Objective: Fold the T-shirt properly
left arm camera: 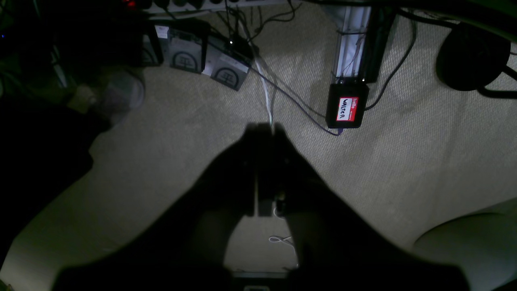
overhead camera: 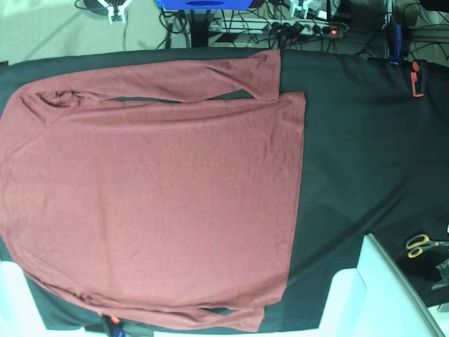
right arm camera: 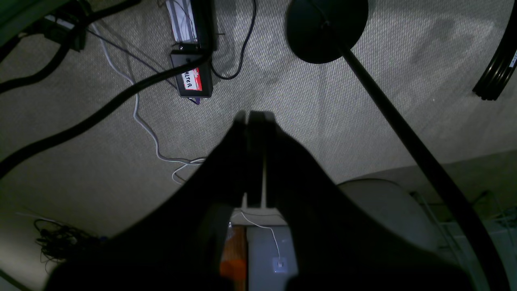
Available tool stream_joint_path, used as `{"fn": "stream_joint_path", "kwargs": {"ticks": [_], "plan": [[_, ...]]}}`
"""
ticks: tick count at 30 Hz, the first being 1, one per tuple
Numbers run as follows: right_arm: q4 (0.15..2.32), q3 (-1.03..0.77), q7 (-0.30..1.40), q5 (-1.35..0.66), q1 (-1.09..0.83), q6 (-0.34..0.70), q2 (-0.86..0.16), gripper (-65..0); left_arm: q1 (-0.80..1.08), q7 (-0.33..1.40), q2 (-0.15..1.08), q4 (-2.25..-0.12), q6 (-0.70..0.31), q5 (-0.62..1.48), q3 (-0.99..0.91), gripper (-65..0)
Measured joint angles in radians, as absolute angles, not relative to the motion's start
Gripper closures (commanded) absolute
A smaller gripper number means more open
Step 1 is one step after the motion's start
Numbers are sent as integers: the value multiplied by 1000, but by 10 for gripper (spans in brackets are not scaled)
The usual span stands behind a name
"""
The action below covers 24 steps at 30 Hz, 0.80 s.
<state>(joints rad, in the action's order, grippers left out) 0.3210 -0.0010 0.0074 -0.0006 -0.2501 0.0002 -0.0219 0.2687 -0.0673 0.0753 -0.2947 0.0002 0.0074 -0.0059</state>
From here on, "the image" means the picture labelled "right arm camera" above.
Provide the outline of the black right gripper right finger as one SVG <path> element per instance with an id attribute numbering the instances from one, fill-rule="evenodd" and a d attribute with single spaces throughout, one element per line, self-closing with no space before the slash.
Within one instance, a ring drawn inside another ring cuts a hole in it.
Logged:
<path id="1" fill-rule="evenodd" d="M 276 208 L 290 227 L 298 274 L 287 291 L 472 291 L 460 267 L 382 226 L 345 196 L 268 111 L 248 120 L 248 203 Z"/>

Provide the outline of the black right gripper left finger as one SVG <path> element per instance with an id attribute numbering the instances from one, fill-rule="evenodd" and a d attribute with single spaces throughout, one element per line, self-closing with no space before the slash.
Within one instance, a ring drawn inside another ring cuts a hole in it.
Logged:
<path id="1" fill-rule="evenodd" d="M 55 268 L 46 291 L 232 291 L 220 274 L 244 194 L 246 114 L 170 199 L 103 245 Z"/>

